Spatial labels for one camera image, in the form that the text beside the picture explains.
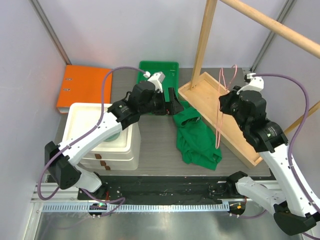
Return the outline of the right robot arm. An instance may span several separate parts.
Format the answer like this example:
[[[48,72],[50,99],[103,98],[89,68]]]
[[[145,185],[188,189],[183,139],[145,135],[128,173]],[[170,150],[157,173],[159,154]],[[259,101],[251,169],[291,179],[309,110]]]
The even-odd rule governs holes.
[[[320,199],[298,168],[282,128],[266,114],[266,100],[256,90],[235,86],[219,97],[219,110],[232,116],[245,140],[272,171],[281,192],[274,192],[242,171],[227,178],[226,193],[233,198],[248,197],[272,216],[287,235],[302,234],[320,220]]]

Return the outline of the green t shirt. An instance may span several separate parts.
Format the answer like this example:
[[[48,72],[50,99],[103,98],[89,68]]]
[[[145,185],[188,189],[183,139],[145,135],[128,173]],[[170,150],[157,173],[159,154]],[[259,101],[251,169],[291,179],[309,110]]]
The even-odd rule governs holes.
[[[177,127],[176,147],[186,164],[216,170],[222,153],[216,148],[216,135],[201,114],[187,101],[181,101],[184,110],[173,116]]]

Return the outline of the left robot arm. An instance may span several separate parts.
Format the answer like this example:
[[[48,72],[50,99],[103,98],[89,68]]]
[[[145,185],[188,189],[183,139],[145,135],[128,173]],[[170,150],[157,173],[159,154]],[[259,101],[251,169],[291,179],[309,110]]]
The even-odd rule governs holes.
[[[174,88],[170,87],[169,101],[165,94],[151,81],[136,84],[125,98],[102,110],[98,122],[85,134],[59,144],[53,141],[44,147],[45,168],[59,189],[77,187],[100,200],[107,192],[100,176],[78,166],[80,160],[104,140],[122,132],[139,121],[144,114],[156,116],[176,115],[184,107],[179,102]]]

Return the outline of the pink wire hanger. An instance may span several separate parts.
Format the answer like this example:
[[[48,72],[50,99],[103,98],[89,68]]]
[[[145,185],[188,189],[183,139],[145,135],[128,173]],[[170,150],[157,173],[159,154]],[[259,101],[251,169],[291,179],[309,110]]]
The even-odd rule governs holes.
[[[217,90],[217,112],[216,112],[216,128],[215,128],[215,148],[218,149],[220,147],[220,142],[221,142],[221,127],[223,125],[223,118],[224,114],[221,113],[220,108],[220,100],[219,97],[221,96],[221,81],[223,83],[223,86],[225,88],[225,91],[228,93],[229,92],[229,87],[231,86],[231,83],[234,81],[236,78],[237,72],[238,72],[238,66],[234,64],[231,68],[234,69],[234,74],[229,83],[226,83],[226,78],[224,74],[224,69],[221,67],[219,70],[219,76],[218,76],[218,90]]]

